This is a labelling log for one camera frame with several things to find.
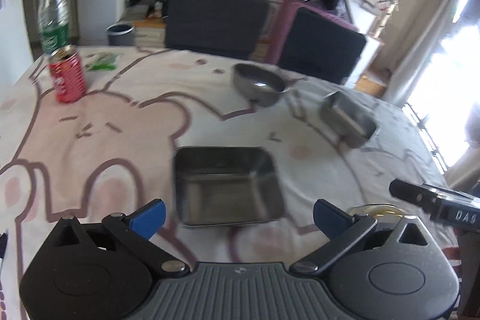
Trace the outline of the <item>white lemon pattern bowl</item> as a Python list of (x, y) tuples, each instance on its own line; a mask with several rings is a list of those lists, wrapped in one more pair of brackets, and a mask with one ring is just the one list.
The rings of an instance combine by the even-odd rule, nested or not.
[(347, 212), (351, 215), (366, 214), (382, 221), (391, 220), (392, 218), (402, 218), (408, 214), (405, 210), (395, 205), (379, 203), (352, 206), (347, 209)]

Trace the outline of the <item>large square steel tray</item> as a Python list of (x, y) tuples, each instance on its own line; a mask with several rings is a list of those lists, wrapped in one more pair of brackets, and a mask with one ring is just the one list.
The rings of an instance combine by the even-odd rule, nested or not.
[(172, 176), (176, 215), (186, 227), (235, 227), (282, 218), (275, 162), (260, 147), (182, 147)]

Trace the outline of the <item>small square steel tray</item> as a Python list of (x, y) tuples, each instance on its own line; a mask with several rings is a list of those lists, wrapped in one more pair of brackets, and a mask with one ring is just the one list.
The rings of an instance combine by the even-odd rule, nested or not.
[(341, 91), (323, 98), (320, 119), (351, 149), (359, 149), (379, 131), (371, 113)]

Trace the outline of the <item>round steel bowl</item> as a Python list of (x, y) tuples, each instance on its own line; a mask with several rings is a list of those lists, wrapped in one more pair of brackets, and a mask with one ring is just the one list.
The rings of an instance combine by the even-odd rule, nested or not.
[(289, 89), (276, 72), (247, 63), (233, 66), (232, 85), (247, 101), (261, 107), (277, 104)]

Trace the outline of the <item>cartoon bear tablecloth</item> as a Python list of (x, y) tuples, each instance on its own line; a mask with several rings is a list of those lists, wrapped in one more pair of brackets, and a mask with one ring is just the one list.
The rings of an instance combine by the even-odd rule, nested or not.
[(377, 135), (351, 149), (320, 119), (336, 85), (287, 71), (277, 104), (262, 108), (232, 86), (233, 61), (189, 51), (121, 48), (114, 71), (90, 72), (88, 92), (56, 100), (38, 59), (1, 103), (1, 317), (23, 319), (19, 282), (59, 218), (98, 222), (154, 198), (173, 205), (172, 160), (185, 146), (265, 149), (277, 169), (286, 214), (239, 228), (189, 229), (175, 214), (153, 241), (181, 260), (293, 263), (326, 242), (312, 207), (390, 204), (394, 179), (446, 182), (404, 113), (371, 96)]

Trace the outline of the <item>green snack packet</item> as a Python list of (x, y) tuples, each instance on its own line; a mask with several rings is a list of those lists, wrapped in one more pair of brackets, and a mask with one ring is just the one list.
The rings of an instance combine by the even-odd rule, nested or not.
[(107, 51), (88, 54), (84, 68), (86, 71), (114, 71), (121, 57), (122, 54)]

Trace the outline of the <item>red soda can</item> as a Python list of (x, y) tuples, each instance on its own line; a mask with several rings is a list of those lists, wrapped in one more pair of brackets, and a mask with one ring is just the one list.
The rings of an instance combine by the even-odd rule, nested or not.
[(86, 80), (77, 48), (64, 46), (48, 58), (56, 98), (61, 103), (72, 103), (86, 94)]

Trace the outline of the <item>right dark chair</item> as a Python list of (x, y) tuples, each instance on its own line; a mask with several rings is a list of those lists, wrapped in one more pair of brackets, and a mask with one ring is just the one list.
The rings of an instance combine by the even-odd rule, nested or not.
[(352, 73), (365, 45), (364, 35), (302, 7), (277, 65), (340, 85)]

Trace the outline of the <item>dark chair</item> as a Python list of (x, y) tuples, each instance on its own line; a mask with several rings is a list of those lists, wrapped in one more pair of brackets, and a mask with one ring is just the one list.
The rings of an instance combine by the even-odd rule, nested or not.
[(164, 44), (247, 60), (268, 14), (267, 0), (168, 0)]
[(365, 45), (364, 35), (302, 7), (277, 65), (340, 85), (352, 73)]

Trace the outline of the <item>grey waste bin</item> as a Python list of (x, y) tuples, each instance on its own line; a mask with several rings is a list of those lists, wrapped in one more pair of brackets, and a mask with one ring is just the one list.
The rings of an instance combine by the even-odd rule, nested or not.
[(106, 29), (109, 46), (134, 46), (135, 28), (130, 23), (115, 23)]

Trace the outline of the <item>white curtain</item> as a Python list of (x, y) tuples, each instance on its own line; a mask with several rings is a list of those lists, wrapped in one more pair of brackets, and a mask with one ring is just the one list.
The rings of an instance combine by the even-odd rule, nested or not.
[(427, 66), (439, 39), (448, 31), (457, 0), (420, 0), (384, 55), (390, 76), (383, 101), (402, 107)]

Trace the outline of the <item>left dark chair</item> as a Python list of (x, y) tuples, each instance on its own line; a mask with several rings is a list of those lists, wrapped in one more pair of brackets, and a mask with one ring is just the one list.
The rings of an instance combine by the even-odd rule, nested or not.
[(247, 60), (268, 14), (267, 0), (168, 0), (164, 44)]

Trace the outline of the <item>pink cloth on chair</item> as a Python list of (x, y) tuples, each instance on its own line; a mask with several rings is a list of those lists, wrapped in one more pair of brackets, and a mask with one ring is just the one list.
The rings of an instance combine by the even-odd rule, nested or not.
[(296, 14), (299, 9), (306, 8), (322, 18), (337, 24), (338, 26), (359, 32), (359, 29), (354, 24), (341, 19), (337, 15), (330, 13), (318, 2), (303, 2), (299, 0), (285, 0), (280, 7), (278, 16), (272, 27), (272, 34), (269, 38), (269, 47), (264, 57), (264, 62), (267, 64), (277, 64), (281, 56), (281, 52), (287, 36), (290, 32), (292, 24), (294, 23)]

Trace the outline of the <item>clear plastic water bottle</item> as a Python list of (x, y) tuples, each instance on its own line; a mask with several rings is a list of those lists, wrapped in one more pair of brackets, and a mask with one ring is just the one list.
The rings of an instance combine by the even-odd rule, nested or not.
[(41, 0), (37, 15), (41, 48), (45, 54), (50, 55), (70, 43), (68, 0)]

